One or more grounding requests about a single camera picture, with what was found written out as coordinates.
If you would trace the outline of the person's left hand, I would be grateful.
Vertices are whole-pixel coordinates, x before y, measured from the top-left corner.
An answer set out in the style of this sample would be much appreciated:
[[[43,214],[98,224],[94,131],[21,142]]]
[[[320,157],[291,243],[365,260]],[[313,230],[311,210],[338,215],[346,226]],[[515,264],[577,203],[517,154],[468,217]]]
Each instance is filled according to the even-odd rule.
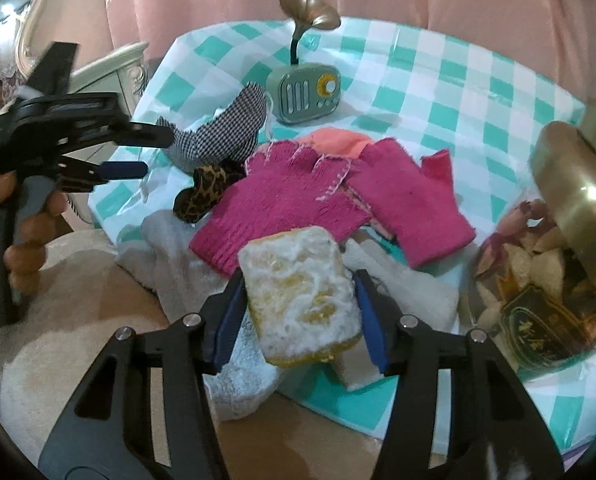
[[[0,174],[0,203],[9,198],[16,188],[13,172]],[[40,270],[46,261],[46,245],[57,236],[57,220],[67,208],[62,192],[54,191],[41,212],[27,218],[18,230],[21,242],[7,248],[3,261],[13,289],[25,297],[36,294],[40,283]]]

